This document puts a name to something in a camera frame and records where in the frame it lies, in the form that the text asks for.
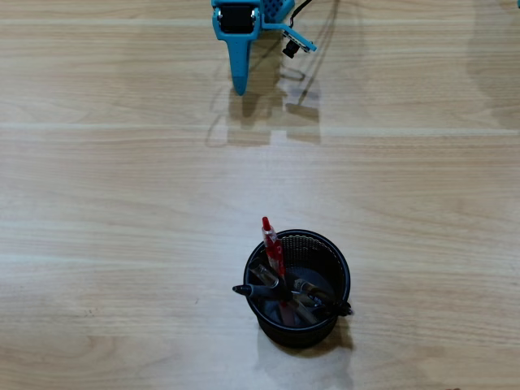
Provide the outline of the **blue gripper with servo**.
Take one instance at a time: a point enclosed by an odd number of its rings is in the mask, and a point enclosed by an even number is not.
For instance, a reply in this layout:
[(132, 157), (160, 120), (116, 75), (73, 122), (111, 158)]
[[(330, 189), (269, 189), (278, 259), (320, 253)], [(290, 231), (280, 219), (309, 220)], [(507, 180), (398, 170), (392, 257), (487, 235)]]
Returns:
[(243, 96), (249, 79), (251, 41), (258, 38), (263, 4), (261, 1), (215, 0), (212, 24), (218, 40), (227, 41), (232, 83), (236, 93)]

